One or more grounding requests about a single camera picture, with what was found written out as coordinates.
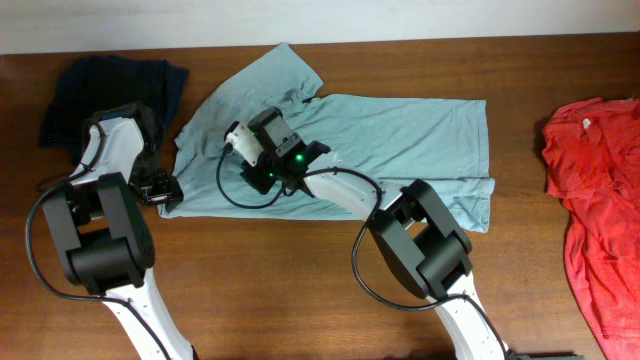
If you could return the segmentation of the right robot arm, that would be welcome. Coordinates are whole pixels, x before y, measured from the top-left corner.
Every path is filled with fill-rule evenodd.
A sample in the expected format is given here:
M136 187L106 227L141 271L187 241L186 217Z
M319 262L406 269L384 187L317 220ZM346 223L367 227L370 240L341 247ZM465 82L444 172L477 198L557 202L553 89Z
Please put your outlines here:
M304 142L277 108L234 122L224 140L242 156L241 176L259 193L279 183L362 220L361 231L371 234L394 278L421 302L404 306L379 294L375 300L407 312L435 311L459 359L514 358L477 295L471 241L428 183L403 186L351 169L329 146Z

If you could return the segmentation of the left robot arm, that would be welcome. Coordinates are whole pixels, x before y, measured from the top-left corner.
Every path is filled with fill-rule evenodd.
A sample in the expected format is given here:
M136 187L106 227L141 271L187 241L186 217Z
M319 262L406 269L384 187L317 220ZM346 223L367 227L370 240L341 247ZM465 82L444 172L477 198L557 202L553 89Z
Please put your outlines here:
M164 135L140 102L86 120L90 137L68 179L35 204L42 210L66 279L82 302L104 304L143 359L194 359L158 290L155 246L141 206L174 208L178 180L157 164Z

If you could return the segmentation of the light blue t-shirt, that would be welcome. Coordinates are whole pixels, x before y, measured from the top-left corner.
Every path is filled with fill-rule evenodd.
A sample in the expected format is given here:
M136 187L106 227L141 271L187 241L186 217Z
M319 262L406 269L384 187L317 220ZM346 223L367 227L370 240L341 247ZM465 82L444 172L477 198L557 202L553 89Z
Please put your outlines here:
M173 174L184 193L163 218L231 217L351 220L328 201L296 193L268 206L240 176L239 154L221 155L235 121L276 107L304 142L329 146L348 166L402 185L429 183L466 230L485 233L495 181L483 100L317 97L323 82L288 45L280 44L220 85L183 127Z

